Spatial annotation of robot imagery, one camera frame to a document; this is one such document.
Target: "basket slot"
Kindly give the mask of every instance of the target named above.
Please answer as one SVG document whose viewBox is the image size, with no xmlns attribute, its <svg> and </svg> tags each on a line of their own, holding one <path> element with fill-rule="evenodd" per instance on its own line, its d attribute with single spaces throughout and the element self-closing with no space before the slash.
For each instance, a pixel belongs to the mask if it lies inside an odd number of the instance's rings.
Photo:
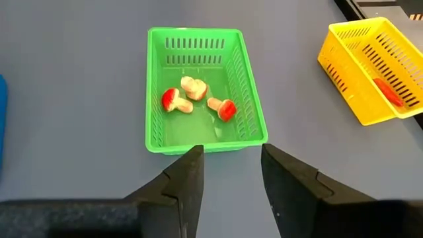
<svg viewBox="0 0 423 238">
<path fill-rule="evenodd" d="M 423 75 L 420 75 L 422 69 L 420 69 L 411 57 L 408 56 L 409 54 L 405 50 L 402 50 L 402 47 L 385 32 L 380 33 L 376 37 L 376 40 L 380 46 L 383 46 L 383 49 L 389 53 L 390 57 L 397 59 L 397 62 L 400 63 L 403 69 L 405 69 L 405 72 L 407 72 L 408 75 L 410 75 L 410 77 L 413 78 L 413 80 L 419 85 L 420 77 L 423 77 Z M 386 78 L 409 108 L 420 103 L 418 97 L 414 95 L 409 87 L 407 87 L 406 83 L 403 83 L 399 77 L 395 77 L 392 70 L 387 71 L 384 69 L 381 73 L 385 72 L 387 73 L 384 74 L 383 77 Z"/>
<path fill-rule="evenodd" d="M 336 34 L 341 39 L 347 39 L 347 38 L 356 38 L 360 36 L 365 36 L 369 31 L 370 31 L 370 27 L 365 27 L 365 28 L 355 28 L 350 30 L 344 30 L 344 31 L 337 32 Z"/>
<path fill-rule="evenodd" d="M 153 54 L 156 54 L 156 49 L 153 48 Z M 152 68 L 159 69 L 160 62 L 157 58 L 152 59 Z M 160 70 L 153 70 L 152 76 L 155 79 L 161 78 L 161 71 Z M 161 147 L 163 146 L 163 110 L 161 109 L 160 105 L 160 98 L 159 98 L 159 90 L 158 90 L 158 80 L 151 81 L 151 123 L 152 123 L 152 132 L 151 132 L 151 143 L 155 146 Z"/>
<path fill-rule="evenodd" d="M 166 37 L 166 49 L 224 49 L 225 39 L 223 38 L 179 38 Z"/>
<path fill-rule="evenodd" d="M 345 82 L 343 82 L 343 80 L 340 77 L 338 71 L 335 69 L 335 66 L 333 66 L 330 63 L 328 65 L 328 67 L 327 67 L 327 70 L 328 70 L 329 77 L 332 79 L 333 83 L 336 85 L 336 87 L 338 88 L 338 90 L 341 93 L 344 93 L 348 89 L 348 87 L 345 84 Z"/>
<path fill-rule="evenodd" d="M 389 42 L 391 39 L 390 38 L 387 39 L 385 35 L 380 34 L 376 37 L 376 40 L 378 40 L 378 42 L 381 42 L 381 45 L 383 45 L 384 43 Z M 398 96 L 402 98 L 402 100 L 404 101 L 406 105 L 408 105 L 408 107 L 415 106 L 420 102 L 413 95 L 413 93 L 410 92 L 410 89 L 406 87 L 403 81 L 401 81 L 399 77 L 396 77 L 396 75 L 393 73 L 393 70 L 387 65 L 387 63 L 385 63 L 385 60 L 383 59 L 380 60 L 380 57 L 375 59 L 375 56 L 378 56 L 379 54 L 376 53 L 376 50 L 374 50 L 370 44 L 368 44 L 365 48 L 363 48 L 362 51 L 369 58 L 369 60 L 374 65 L 376 70 L 379 72 L 379 75 L 382 75 L 383 78 L 385 78 L 385 80 L 389 82 L 389 84 L 392 86 L 395 92 L 397 92 Z M 401 64 L 405 65 L 404 68 L 410 69 L 408 72 L 410 71 L 412 71 L 413 73 L 419 72 L 419 70 L 417 70 L 417 67 L 415 67 L 413 63 L 410 63 L 410 59 L 408 59 L 407 57 L 403 57 L 401 59 L 402 59 Z"/>
<path fill-rule="evenodd" d="M 222 55 L 171 55 L 166 56 L 167 65 L 221 65 Z"/>
<path fill-rule="evenodd" d="M 260 130 L 251 101 L 251 91 L 245 80 L 247 72 L 242 67 L 242 61 L 241 49 L 236 46 L 225 68 L 228 75 L 231 98 L 236 105 L 239 105 L 239 111 L 234 117 L 239 139 L 248 140 L 259 136 Z"/>
<path fill-rule="evenodd" d="M 360 45 L 360 43 L 361 42 L 351 42 L 351 43 L 347 44 L 346 47 L 349 50 L 355 50 Z"/>
</svg>

